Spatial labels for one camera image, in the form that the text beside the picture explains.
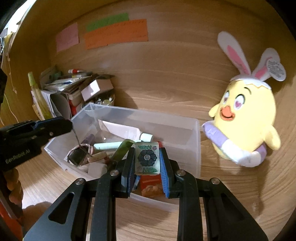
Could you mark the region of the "round compact mirror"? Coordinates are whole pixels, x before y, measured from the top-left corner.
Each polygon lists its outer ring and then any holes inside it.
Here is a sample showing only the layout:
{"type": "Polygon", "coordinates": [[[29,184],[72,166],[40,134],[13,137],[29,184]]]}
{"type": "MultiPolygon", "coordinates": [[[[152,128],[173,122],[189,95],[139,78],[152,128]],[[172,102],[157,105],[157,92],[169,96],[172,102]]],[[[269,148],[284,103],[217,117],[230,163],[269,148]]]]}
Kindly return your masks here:
{"type": "Polygon", "coordinates": [[[93,146],[90,144],[79,144],[68,152],[66,159],[77,167],[84,162],[87,156],[92,156],[93,150],[93,146]]]}

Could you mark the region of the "yellow-green spray bottle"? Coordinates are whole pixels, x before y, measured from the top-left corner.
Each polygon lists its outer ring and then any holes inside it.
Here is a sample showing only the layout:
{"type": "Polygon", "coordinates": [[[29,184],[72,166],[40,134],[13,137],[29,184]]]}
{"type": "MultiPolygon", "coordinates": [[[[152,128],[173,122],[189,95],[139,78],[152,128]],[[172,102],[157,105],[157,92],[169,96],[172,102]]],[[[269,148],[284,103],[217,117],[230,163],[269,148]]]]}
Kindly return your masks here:
{"type": "Polygon", "coordinates": [[[50,109],[48,108],[48,105],[41,93],[41,90],[39,89],[37,83],[35,82],[34,75],[32,72],[28,73],[29,78],[29,84],[33,93],[33,97],[35,100],[35,105],[39,111],[39,114],[41,116],[42,120],[48,120],[51,119],[52,113],[50,112],[50,109]]]}

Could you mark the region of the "dark green bottle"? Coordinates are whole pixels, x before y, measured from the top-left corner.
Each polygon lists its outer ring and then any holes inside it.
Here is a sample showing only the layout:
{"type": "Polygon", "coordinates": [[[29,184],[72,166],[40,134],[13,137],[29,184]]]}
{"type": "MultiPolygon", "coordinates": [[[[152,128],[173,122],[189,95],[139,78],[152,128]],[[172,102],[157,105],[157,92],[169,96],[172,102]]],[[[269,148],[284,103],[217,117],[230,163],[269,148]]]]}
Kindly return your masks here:
{"type": "Polygon", "coordinates": [[[128,153],[129,149],[132,147],[133,144],[135,144],[133,140],[125,139],[116,149],[114,154],[110,157],[110,160],[114,162],[121,161],[124,158],[124,156],[128,153]]]}

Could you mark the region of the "red white marker pen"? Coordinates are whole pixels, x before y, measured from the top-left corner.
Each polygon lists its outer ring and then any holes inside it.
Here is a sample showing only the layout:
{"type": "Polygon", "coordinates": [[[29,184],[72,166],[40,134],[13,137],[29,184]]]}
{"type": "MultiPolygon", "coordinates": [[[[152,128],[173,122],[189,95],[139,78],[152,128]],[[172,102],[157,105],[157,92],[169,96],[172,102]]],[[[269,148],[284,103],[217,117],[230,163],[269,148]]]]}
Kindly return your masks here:
{"type": "Polygon", "coordinates": [[[85,70],[81,70],[81,69],[69,69],[68,73],[69,74],[78,74],[78,73],[85,73],[85,70]]]}

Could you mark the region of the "green sticky note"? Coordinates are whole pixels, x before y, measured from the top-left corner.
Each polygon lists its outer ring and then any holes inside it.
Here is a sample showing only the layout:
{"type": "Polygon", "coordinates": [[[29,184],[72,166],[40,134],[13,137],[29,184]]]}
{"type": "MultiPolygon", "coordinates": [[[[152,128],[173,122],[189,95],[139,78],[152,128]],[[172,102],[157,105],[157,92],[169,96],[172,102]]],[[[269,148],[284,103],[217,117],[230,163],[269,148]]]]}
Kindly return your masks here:
{"type": "Polygon", "coordinates": [[[93,30],[96,30],[98,28],[103,28],[108,25],[113,25],[116,23],[124,22],[129,20],[128,13],[121,13],[117,15],[107,16],[105,18],[92,21],[86,26],[86,32],[91,32],[93,30]]]}

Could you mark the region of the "white cosmetic tube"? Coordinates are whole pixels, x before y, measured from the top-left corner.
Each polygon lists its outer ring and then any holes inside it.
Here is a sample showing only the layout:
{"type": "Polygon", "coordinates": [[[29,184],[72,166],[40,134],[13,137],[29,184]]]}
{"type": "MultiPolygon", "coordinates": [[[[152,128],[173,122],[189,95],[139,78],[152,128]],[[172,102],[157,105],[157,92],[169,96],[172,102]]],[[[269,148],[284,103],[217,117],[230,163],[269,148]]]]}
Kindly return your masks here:
{"type": "Polygon", "coordinates": [[[152,134],[144,133],[134,126],[126,126],[104,120],[98,120],[98,123],[103,131],[123,139],[133,140],[134,142],[151,142],[154,137],[152,134]]]}

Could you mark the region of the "red snack packet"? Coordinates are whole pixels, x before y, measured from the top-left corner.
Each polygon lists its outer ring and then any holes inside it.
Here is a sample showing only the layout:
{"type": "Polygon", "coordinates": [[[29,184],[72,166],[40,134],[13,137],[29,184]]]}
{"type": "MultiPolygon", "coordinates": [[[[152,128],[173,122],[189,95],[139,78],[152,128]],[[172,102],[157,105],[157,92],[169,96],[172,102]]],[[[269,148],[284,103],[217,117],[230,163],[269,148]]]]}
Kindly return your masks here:
{"type": "Polygon", "coordinates": [[[140,190],[148,198],[164,195],[161,175],[141,175],[140,190]]]}

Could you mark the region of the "white paper boxes stack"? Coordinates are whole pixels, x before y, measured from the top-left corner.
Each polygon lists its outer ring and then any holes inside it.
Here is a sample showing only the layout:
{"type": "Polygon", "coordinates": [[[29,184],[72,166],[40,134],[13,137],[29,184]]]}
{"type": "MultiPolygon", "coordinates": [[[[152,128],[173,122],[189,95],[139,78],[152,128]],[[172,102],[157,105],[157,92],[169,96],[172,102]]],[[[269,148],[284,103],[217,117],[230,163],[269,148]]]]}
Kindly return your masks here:
{"type": "MultiPolygon", "coordinates": [[[[72,117],[68,99],[64,95],[62,95],[61,93],[55,93],[46,90],[41,90],[41,93],[48,105],[48,108],[50,109],[50,112],[52,113],[53,118],[62,116],[65,119],[70,119],[72,117]]],[[[39,111],[35,105],[34,97],[32,107],[38,118],[42,120],[39,111]]]]}

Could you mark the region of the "white translucent cap item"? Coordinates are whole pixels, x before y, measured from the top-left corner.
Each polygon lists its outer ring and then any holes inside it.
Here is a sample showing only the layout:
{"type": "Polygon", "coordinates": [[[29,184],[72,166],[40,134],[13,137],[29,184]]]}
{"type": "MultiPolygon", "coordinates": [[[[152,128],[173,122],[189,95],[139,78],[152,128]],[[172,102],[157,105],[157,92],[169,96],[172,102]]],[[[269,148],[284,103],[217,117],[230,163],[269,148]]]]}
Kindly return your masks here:
{"type": "Polygon", "coordinates": [[[89,164],[88,174],[93,178],[100,178],[107,173],[107,165],[104,163],[93,162],[89,164]]]}

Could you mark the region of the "green flower mahjong tile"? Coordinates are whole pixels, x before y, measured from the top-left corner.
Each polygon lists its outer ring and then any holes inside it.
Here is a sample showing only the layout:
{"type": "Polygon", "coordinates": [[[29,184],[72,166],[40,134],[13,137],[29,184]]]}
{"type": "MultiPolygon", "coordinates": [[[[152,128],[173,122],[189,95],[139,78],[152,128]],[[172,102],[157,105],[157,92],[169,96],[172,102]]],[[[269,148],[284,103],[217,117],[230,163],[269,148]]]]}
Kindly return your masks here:
{"type": "Polygon", "coordinates": [[[135,143],[135,174],[158,175],[160,169],[159,142],[135,143]]]}

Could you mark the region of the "orange sticky note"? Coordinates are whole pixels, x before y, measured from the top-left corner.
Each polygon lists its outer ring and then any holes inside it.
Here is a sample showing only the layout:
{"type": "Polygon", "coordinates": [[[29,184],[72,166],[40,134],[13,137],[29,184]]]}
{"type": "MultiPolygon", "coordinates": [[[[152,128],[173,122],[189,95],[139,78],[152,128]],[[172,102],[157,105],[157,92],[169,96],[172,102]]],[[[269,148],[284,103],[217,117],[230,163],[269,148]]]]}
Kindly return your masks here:
{"type": "Polygon", "coordinates": [[[110,44],[146,42],[149,40],[147,20],[123,21],[98,28],[84,35],[87,50],[110,44]]]}

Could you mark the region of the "small white cardboard box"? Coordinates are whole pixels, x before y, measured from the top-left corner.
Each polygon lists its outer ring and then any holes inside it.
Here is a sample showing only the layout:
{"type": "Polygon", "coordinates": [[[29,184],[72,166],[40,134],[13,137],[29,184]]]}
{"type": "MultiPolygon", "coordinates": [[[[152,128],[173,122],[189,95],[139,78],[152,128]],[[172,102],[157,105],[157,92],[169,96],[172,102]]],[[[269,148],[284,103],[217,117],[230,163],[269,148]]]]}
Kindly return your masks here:
{"type": "Polygon", "coordinates": [[[84,101],[88,101],[99,94],[108,92],[113,89],[110,79],[96,79],[92,81],[87,87],[81,90],[81,95],[84,101]]]}

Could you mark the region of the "beige wooden block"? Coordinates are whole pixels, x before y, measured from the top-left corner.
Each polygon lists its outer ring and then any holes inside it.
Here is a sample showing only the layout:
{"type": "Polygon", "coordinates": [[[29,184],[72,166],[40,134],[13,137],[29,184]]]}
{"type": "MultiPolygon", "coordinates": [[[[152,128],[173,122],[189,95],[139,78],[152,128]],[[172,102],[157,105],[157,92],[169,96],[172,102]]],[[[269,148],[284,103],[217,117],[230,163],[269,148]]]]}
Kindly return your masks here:
{"type": "Polygon", "coordinates": [[[101,161],[105,160],[105,158],[108,157],[108,154],[106,151],[102,151],[102,152],[98,152],[96,154],[93,154],[91,157],[88,157],[87,160],[89,163],[93,163],[93,162],[98,162],[98,161],[101,161]]]}

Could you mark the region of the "teal white small bottle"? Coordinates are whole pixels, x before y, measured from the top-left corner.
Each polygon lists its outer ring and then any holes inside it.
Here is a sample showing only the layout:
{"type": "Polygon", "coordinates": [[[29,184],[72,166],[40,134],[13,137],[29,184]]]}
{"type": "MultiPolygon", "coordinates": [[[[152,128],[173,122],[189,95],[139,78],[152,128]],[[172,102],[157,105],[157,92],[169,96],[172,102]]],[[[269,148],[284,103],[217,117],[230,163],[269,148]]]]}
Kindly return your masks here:
{"type": "Polygon", "coordinates": [[[96,143],[93,145],[96,151],[106,151],[118,149],[122,142],[96,143]]]}

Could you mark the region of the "yellow chick plush toy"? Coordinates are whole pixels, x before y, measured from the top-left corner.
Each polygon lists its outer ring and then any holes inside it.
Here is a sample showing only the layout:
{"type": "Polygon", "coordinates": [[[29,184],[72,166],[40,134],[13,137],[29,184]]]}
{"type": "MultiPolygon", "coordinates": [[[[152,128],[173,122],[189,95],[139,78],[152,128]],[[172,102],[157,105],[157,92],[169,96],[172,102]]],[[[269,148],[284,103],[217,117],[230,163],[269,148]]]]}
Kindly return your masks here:
{"type": "Polygon", "coordinates": [[[240,73],[231,78],[222,99],[209,111],[212,120],[202,129],[220,157],[253,168],[265,160],[267,148],[276,151],[281,146],[273,126],[275,98],[266,80],[284,81],[287,74],[273,48],[265,49],[256,68],[250,70],[240,44],[230,33],[220,32],[217,42],[240,73]]]}

